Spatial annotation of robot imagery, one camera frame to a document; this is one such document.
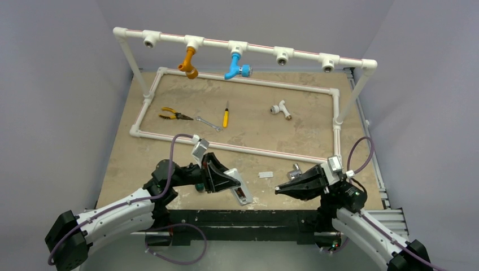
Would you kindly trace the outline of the white AC remote control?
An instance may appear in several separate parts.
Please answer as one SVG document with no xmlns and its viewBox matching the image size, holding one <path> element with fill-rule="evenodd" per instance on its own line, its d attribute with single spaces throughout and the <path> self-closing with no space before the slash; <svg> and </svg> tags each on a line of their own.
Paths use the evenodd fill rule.
<svg viewBox="0 0 479 271">
<path fill-rule="evenodd" d="M 236 168 L 232 168 L 225 171 L 224 174 L 240 182 L 239 186 L 230 189 L 232 195 L 236 198 L 238 204 L 240 206 L 246 206 L 248 204 L 251 204 L 253 202 L 253 197 L 249 192 L 246 182 L 243 180 L 239 171 Z"/>
</svg>

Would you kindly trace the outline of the white battery cover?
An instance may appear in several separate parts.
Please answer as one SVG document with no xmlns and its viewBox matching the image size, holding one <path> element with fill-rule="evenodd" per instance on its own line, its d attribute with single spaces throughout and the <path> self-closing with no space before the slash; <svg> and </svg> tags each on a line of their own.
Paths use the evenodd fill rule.
<svg viewBox="0 0 479 271">
<path fill-rule="evenodd" d="M 259 172 L 258 177 L 259 178 L 272 178 L 273 177 L 273 172 Z"/>
</svg>

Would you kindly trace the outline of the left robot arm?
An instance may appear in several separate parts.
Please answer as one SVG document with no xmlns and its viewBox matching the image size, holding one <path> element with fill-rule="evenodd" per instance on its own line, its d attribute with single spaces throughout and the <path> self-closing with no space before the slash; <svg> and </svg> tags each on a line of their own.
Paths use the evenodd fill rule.
<svg viewBox="0 0 479 271">
<path fill-rule="evenodd" d="M 45 237 L 50 251 L 47 263 L 57 270 L 73 270 L 114 237 L 144 230 L 170 231 L 175 224 L 167 205 L 178 196 L 175 187 L 200 183 L 208 193 L 217 193 L 240 188 L 243 180 L 237 169 L 222 165 L 212 152 L 199 164 L 184 167 L 164 159 L 151 179 L 125 198 L 92 211 L 59 215 Z"/>
</svg>

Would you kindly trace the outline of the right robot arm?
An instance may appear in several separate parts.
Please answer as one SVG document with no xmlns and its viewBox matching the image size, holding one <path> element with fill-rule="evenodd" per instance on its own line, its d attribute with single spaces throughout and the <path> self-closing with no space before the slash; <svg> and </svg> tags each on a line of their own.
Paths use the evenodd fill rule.
<svg viewBox="0 0 479 271">
<path fill-rule="evenodd" d="M 383 270 L 435 270 L 425 246 L 406 240 L 364 210 L 366 189 L 342 167 L 318 164 L 278 185 L 275 194 L 308 201 L 320 198 L 316 232 L 334 229 L 358 245 Z"/>
</svg>

